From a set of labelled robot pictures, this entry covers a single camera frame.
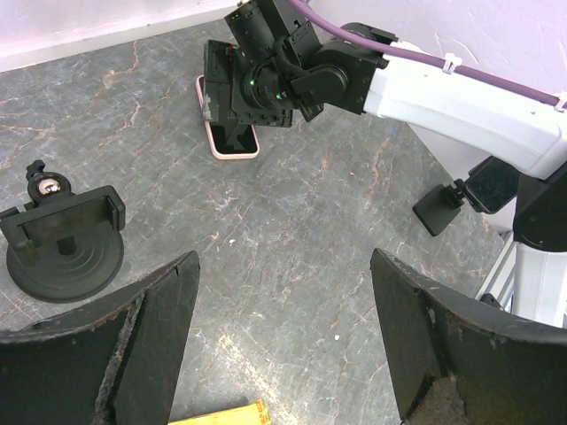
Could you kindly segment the black smartphone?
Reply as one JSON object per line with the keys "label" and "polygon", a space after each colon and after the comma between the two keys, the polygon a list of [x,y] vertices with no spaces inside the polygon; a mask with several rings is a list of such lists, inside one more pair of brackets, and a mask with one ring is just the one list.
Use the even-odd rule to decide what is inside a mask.
{"label": "black smartphone", "polygon": [[510,164],[489,157],[469,171],[464,193],[476,212],[495,214],[517,195],[519,176]]}

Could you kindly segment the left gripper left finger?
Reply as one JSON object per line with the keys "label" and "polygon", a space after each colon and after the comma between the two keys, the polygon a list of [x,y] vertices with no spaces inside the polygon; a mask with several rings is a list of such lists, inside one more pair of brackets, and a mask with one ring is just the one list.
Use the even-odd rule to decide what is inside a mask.
{"label": "left gripper left finger", "polygon": [[143,279],[1,334],[3,424],[166,424],[198,294],[184,253]]}

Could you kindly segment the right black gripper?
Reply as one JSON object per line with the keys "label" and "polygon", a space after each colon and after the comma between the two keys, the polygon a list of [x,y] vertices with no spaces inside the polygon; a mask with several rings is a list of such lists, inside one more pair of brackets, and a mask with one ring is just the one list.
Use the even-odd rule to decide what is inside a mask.
{"label": "right black gripper", "polygon": [[[310,121],[322,112],[319,104],[298,94],[291,82],[308,75],[310,59],[322,47],[312,25],[286,1],[247,1],[225,16],[240,50],[237,77],[243,100],[258,114],[275,115],[289,127],[294,110]],[[203,118],[234,119],[233,45],[208,40],[204,46]]]}

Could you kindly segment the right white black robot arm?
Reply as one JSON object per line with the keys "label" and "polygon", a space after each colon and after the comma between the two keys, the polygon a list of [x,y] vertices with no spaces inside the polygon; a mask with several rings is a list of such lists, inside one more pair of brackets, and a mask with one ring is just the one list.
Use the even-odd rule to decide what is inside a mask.
{"label": "right white black robot arm", "polygon": [[414,205],[439,235],[464,203],[516,206],[513,314],[561,327],[566,314],[566,96],[426,54],[392,33],[336,27],[301,1],[242,1],[225,18],[234,42],[211,40],[196,88],[216,158],[252,158],[258,126],[287,128],[325,105],[443,135],[486,154],[465,180]]}

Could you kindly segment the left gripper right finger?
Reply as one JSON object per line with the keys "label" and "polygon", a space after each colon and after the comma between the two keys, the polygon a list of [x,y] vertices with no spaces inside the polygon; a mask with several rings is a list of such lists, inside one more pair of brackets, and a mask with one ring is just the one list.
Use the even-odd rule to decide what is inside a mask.
{"label": "left gripper right finger", "polygon": [[405,424],[564,424],[566,331],[505,313],[376,249],[373,290]]}

